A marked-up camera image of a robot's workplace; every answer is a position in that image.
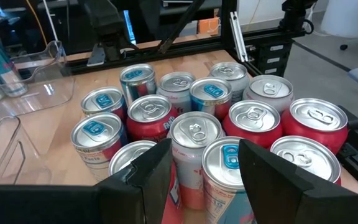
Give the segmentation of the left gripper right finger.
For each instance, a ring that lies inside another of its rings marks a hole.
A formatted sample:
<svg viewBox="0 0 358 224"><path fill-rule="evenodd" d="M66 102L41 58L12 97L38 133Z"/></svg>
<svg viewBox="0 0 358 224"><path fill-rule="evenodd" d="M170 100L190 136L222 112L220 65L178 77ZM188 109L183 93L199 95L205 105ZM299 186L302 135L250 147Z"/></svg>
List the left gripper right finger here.
<svg viewBox="0 0 358 224"><path fill-rule="evenodd" d="M241 139L242 182L258 224L358 224L358 194Z"/></svg>

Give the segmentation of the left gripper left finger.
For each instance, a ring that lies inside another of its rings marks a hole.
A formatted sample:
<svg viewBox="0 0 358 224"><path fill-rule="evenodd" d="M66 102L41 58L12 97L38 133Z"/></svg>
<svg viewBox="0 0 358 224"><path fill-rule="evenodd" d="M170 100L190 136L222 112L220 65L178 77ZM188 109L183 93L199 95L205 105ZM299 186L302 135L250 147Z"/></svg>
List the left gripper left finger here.
<svg viewBox="0 0 358 224"><path fill-rule="evenodd" d="M0 185L0 224L161 224L172 141L93 186Z"/></svg>

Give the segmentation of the red soda can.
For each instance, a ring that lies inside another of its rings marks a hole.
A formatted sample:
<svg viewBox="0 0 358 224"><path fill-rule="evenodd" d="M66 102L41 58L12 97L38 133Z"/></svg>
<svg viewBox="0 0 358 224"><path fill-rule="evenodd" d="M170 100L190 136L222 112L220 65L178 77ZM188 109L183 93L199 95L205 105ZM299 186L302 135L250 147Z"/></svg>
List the red soda can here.
<svg viewBox="0 0 358 224"><path fill-rule="evenodd" d="M223 120L223 129L227 136L248 139L266 149L283 136L280 113L257 100L234 103Z"/></svg>
<svg viewBox="0 0 358 224"><path fill-rule="evenodd" d="M122 147L113 156L109 165L109 175L119 172L128 166L133 160L137 159L144 152L149 151L157 143L148 140L134 141ZM170 185L168 188L162 224L183 224L183 207L181 204L180 190L177 179L177 172L173 162L171 162Z"/></svg>
<svg viewBox="0 0 358 224"><path fill-rule="evenodd" d="M300 98L282 114L286 136L303 136L318 141L337 154L347 139L348 117L340 107L317 98Z"/></svg>
<svg viewBox="0 0 358 224"><path fill-rule="evenodd" d="M127 115L129 139L153 142L167 137L171 124L178 116L168 98L162 95L146 95L136 99L130 105Z"/></svg>
<svg viewBox="0 0 358 224"><path fill-rule="evenodd" d="M270 152L308 172L341 185L341 165L336 156L321 143L302 136L284 136L270 147Z"/></svg>

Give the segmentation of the black drawer unit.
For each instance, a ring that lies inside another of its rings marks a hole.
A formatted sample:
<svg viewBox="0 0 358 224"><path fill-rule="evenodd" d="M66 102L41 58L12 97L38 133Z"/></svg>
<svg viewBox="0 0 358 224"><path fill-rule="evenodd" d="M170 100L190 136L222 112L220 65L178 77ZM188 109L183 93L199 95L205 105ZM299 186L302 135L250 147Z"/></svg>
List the black drawer unit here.
<svg viewBox="0 0 358 224"><path fill-rule="evenodd" d="M257 46L257 68L266 75L284 77L293 41L283 40Z"/></svg>

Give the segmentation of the silver mounting plate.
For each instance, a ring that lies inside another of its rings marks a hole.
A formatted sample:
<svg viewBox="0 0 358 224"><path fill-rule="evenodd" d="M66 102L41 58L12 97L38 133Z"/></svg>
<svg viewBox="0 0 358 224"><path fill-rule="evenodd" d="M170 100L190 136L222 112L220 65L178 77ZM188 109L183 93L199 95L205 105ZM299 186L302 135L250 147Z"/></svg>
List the silver mounting plate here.
<svg viewBox="0 0 358 224"><path fill-rule="evenodd" d="M105 58L106 55L103 46L101 44L95 44L86 66L95 67L98 65L102 65L105 62Z"/></svg>

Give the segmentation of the white office chair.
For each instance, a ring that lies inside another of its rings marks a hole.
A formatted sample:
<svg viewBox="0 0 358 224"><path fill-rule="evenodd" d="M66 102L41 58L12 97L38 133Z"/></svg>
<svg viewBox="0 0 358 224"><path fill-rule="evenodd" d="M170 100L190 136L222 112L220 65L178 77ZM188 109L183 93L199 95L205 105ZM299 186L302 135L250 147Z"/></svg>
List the white office chair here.
<svg viewBox="0 0 358 224"><path fill-rule="evenodd" d="M358 44L358 0L329 0L321 23L326 34L346 38L339 49Z"/></svg>

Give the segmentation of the orange box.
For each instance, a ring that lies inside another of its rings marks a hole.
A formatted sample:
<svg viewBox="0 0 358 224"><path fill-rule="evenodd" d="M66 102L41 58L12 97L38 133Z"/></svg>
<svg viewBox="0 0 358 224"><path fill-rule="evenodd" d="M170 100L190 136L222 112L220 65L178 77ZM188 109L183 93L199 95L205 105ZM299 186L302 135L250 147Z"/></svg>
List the orange box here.
<svg viewBox="0 0 358 224"><path fill-rule="evenodd" d="M198 21L198 34L218 35L221 20L219 17Z"/></svg>

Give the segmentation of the silver bracket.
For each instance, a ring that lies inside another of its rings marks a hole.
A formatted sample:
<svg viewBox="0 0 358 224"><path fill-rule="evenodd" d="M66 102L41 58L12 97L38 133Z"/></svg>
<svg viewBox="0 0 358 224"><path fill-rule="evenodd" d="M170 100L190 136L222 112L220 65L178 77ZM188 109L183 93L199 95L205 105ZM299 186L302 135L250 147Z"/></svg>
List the silver bracket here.
<svg viewBox="0 0 358 224"><path fill-rule="evenodd" d="M246 52L246 46L245 46L244 38L242 36L239 18L236 11L230 12L230 24L231 24L232 35L236 47L237 56L241 62L248 62L249 58Z"/></svg>

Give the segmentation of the black clamp mount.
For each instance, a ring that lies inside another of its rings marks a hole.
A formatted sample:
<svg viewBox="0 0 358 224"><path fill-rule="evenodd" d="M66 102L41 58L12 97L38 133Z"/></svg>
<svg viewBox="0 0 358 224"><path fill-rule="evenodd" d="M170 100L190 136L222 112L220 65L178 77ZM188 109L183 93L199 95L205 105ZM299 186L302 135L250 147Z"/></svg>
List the black clamp mount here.
<svg viewBox="0 0 358 224"><path fill-rule="evenodd" d="M279 28L286 31L300 32L303 31L303 24L310 25L311 30L306 34L314 31L314 24L306 18L306 10L312 8L317 0L286 0L282 4L282 11L285 12L283 19L279 22Z"/></svg>

